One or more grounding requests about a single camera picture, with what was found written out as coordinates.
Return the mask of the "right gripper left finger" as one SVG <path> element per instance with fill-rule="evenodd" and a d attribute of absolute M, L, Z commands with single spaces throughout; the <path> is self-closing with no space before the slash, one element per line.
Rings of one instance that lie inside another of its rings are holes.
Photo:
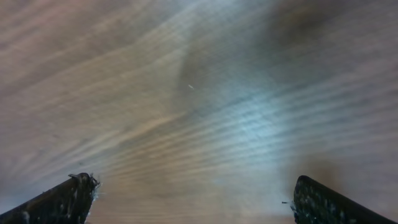
<path fill-rule="evenodd" d="M 1 224 L 85 224 L 100 182 L 87 173 L 69 179 L 1 214 Z"/>

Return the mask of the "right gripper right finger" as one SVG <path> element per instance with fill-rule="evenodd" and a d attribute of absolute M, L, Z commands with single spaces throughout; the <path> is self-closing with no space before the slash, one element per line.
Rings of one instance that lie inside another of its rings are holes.
<path fill-rule="evenodd" d="M 297 179 L 290 207 L 296 224 L 397 224 L 306 175 Z"/>

